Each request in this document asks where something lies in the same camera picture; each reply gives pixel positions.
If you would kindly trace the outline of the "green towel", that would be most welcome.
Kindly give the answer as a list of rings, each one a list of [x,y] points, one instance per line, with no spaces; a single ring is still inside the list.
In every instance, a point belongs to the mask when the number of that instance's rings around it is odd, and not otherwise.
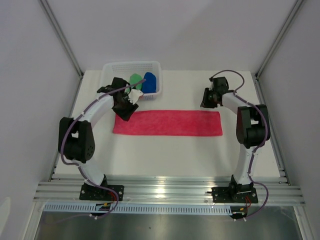
[[[143,78],[141,75],[137,74],[137,73],[134,73],[130,76],[129,78],[129,85],[135,85],[133,87],[130,87],[130,88],[126,88],[125,89],[125,92],[126,93],[130,93],[131,90],[142,90],[142,83],[138,84],[140,81],[142,81]]]

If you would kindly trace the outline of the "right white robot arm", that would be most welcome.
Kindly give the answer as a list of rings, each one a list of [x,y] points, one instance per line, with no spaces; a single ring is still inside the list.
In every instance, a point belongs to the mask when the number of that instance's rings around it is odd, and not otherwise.
[[[237,167],[231,176],[228,196],[239,202],[253,191],[252,173],[260,148],[270,139],[270,124],[267,106],[255,105],[229,89],[225,77],[211,77],[211,87],[204,90],[202,108],[225,107],[236,114],[236,138],[240,144]]]

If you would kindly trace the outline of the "white plastic basket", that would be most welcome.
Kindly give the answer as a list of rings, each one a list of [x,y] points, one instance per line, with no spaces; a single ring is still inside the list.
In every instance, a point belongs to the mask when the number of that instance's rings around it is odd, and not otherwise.
[[[121,61],[107,63],[103,66],[99,87],[110,85],[114,77],[122,78],[129,82],[130,76],[138,74],[143,77],[146,73],[151,73],[155,76],[155,92],[144,93],[141,100],[155,100],[163,90],[163,76],[161,65],[155,60],[142,61]]]

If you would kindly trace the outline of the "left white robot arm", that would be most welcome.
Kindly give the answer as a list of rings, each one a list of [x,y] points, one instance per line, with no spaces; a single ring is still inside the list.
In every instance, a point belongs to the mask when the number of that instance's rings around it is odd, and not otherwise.
[[[137,101],[143,96],[137,86],[144,81],[130,84],[123,78],[114,77],[110,85],[97,90],[94,100],[78,117],[63,117],[59,122],[60,158],[65,165],[78,168],[84,183],[92,186],[90,192],[97,200],[105,199],[109,188],[105,174],[92,161],[96,149],[93,129],[110,110],[123,121],[129,121],[139,107]]]

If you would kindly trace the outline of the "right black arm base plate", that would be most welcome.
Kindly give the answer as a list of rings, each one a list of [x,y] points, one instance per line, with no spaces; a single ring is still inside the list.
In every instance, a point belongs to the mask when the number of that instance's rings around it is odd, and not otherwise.
[[[206,192],[212,196],[214,203],[234,203],[234,204],[245,204],[245,203],[258,203],[258,195],[255,188],[249,191],[236,192],[230,187],[216,186],[212,187],[210,191]]]

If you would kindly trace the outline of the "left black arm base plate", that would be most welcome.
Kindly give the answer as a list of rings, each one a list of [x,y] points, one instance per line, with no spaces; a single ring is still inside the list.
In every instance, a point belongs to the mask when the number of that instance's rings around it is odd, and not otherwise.
[[[124,195],[124,185],[108,185],[108,188],[112,189],[118,194],[119,201],[123,200]],[[117,197],[116,195],[109,191],[104,190],[92,185],[88,185],[84,183],[81,186],[81,191],[79,194],[79,199],[82,201],[116,201]]]

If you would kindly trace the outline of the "blue towel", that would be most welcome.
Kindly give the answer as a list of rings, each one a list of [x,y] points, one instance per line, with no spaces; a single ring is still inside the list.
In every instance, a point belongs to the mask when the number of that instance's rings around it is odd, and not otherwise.
[[[144,77],[145,81],[142,83],[141,90],[144,94],[153,94],[157,91],[157,78],[151,72],[146,72]]]

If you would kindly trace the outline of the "pink towel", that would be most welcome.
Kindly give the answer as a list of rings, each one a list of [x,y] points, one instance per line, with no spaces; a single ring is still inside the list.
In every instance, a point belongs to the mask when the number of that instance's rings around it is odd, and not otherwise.
[[[126,136],[220,137],[221,116],[205,110],[145,110],[129,121],[115,117],[114,134]]]

